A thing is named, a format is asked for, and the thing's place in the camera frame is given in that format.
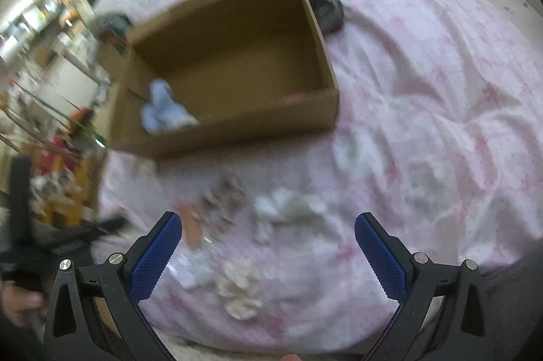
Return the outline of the person left hand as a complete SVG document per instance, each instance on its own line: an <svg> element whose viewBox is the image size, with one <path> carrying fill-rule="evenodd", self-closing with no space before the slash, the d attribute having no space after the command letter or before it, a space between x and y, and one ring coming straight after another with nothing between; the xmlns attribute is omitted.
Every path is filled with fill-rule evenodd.
<svg viewBox="0 0 543 361"><path fill-rule="evenodd" d="M9 322L19 328L32 325L34 316L43 319L47 313L46 298L12 281L1 283L1 310Z"/></svg>

